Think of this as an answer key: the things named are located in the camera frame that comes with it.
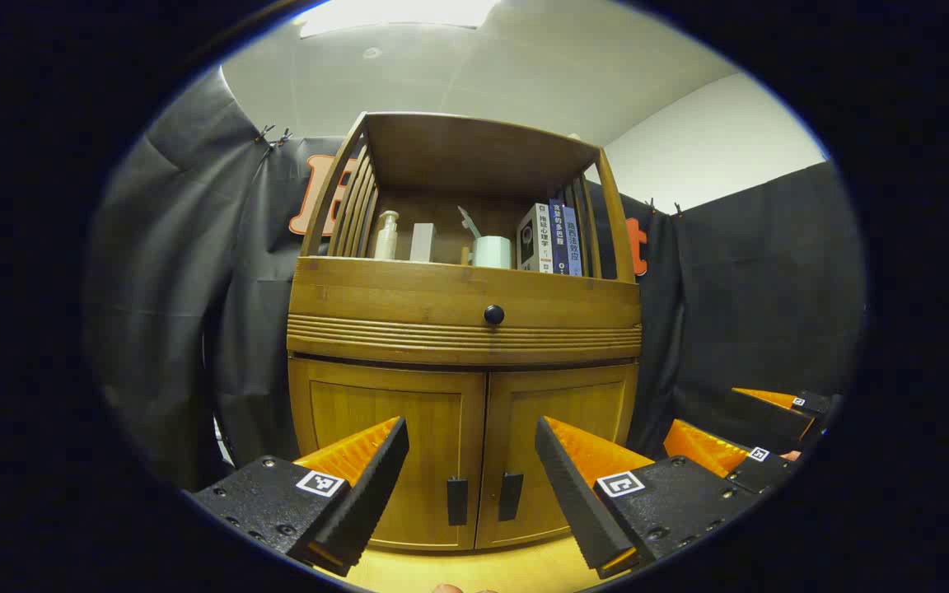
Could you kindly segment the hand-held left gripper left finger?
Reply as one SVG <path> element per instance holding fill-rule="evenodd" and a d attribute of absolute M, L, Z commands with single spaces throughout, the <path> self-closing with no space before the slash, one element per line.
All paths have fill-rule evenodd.
<path fill-rule="evenodd" d="M 408 451 L 406 421 L 393 417 L 301 459 L 263 455 L 189 498 L 234 532 L 346 577 L 372 540 Z"/>

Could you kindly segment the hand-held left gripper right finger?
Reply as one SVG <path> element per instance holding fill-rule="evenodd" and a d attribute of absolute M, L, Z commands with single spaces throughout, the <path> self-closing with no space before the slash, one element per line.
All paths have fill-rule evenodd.
<path fill-rule="evenodd" d="M 535 450 L 588 567 L 606 579 L 643 569 L 726 528 L 760 494 L 709 468 L 697 446 L 654 461 L 542 416 Z"/>

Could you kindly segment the wooden cabinet door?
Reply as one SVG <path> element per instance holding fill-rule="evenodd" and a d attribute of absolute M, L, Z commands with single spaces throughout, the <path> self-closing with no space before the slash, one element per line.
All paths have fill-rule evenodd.
<path fill-rule="evenodd" d="M 288 362 L 292 416 L 302 455 L 402 416 L 409 451 L 374 530 L 380 548 L 456 552 L 477 536 L 486 376 L 359 367 L 293 357 Z M 470 485 L 468 522 L 450 526 L 446 480 Z"/>
<path fill-rule="evenodd" d="M 625 443 L 637 379 L 636 363 L 489 375 L 477 549 L 512 547 L 568 533 L 568 522 L 535 450 L 537 421 L 547 416 Z M 524 482 L 516 519 L 500 522 L 498 493 L 505 472 L 523 474 Z"/>

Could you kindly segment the wooden double-door shoe cabinet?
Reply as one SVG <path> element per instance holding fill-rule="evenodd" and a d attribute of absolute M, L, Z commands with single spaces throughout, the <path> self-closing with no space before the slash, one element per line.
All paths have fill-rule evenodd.
<path fill-rule="evenodd" d="M 636 286 L 629 233 L 620 195 L 602 147 L 524 125 L 451 114 L 362 113 L 335 156 L 321 172 L 324 184 L 302 216 L 306 237 L 320 239 L 334 222 L 325 254 L 305 246 L 300 258 L 373 259 L 379 217 L 399 214 L 395 258 L 409 260 L 412 226 L 436 226 L 429 264 L 472 266 L 475 238 L 462 226 L 463 207 L 482 236 L 512 242 L 516 268 L 517 225 L 535 203 L 550 198 L 576 211 L 583 278 L 632 282 Z M 484 435 L 489 375 L 510 371 L 613 367 L 633 359 L 542 367 L 430 367 L 391 362 L 333 359 L 288 352 L 288 362 L 312 359 L 432 372 L 482 372 L 486 376 Z M 482 455 L 483 470 L 484 446 Z"/>

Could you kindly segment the ribbed wooden drawer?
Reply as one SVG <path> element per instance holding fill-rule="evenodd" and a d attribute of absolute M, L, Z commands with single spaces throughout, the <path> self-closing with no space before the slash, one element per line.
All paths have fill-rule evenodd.
<path fill-rule="evenodd" d="M 489 305 L 505 310 L 485 322 Z M 632 282 L 406 260 L 300 258 L 288 352 L 430 367 L 542 367 L 639 357 Z"/>

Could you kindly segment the cream pump bottle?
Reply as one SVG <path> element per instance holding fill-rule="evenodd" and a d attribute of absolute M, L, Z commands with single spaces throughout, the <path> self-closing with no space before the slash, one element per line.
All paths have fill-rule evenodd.
<path fill-rule="evenodd" d="M 379 232 L 374 241 L 373 259 L 394 259 L 396 244 L 398 244 L 399 214 L 387 210 L 379 217 Z"/>

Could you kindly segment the light blue book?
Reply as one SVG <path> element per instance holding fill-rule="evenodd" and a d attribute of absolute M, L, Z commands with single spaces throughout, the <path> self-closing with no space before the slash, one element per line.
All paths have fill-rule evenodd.
<path fill-rule="evenodd" d="M 576 211 L 573 207 L 563 206 L 563 221 L 569 274 L 582 277 L 582 248 L 580 247 L 579 229 L 577 229 Z"/>

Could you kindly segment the pale green cup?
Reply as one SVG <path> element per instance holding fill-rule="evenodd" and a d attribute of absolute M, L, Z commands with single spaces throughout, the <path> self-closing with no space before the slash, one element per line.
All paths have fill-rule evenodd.
<path fill-rule="evenodd" d="M 474 240 L 470 263 L 475 267 L 512 269 L 512 242 L 505 236 L 480 236 Z"/>

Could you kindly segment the white book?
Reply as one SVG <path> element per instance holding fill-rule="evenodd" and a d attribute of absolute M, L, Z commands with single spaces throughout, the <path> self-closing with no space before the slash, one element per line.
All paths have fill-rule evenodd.
<path fill-rule="evenodd" d="M 554 273 L 551 218 L 546 203 L 535 203 L 517 225 L 516 268 Z"/>

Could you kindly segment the dark blue book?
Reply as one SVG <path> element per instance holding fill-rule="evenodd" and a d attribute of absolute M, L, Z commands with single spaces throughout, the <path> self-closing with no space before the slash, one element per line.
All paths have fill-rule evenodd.
<path fill-rule="evenodd" d="M 551 225 L 551 253 L 553 253 L 553 273 L 569 275 L 570 260 L 568 239 L 566 239 L 565 211 L 561 199 L 549 199 Z"/>

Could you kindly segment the black backdrop cloth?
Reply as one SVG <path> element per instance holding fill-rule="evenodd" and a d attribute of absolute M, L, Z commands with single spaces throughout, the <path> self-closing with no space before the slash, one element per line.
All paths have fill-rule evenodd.
<path fill-rule="evenodd" d="M 118 166 L 91 225 L 84 348 L 153 473 L 183 489 L 234 465 L 298 455 L 285 316 L 302 239 L 288 222 L 319 193 L 313 156 L 342 136 L 266 140 L 222 71 L 178 96 Z M 867 275 L 829 162 L 674 215 L 621 196 L 643 356 L 628 448 L 658 458 L 674 417 L 711 420 L 733 387 L 848 393 Z"/>

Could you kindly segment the ceiling light panel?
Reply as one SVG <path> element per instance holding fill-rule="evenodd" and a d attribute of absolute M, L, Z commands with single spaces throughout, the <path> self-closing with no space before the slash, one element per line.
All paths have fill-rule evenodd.
<path fill-rule="evenodd" d="M 388 24 L 477 29 L 501 0 L 326 0 L 294 16 L 302 38 Z"/>

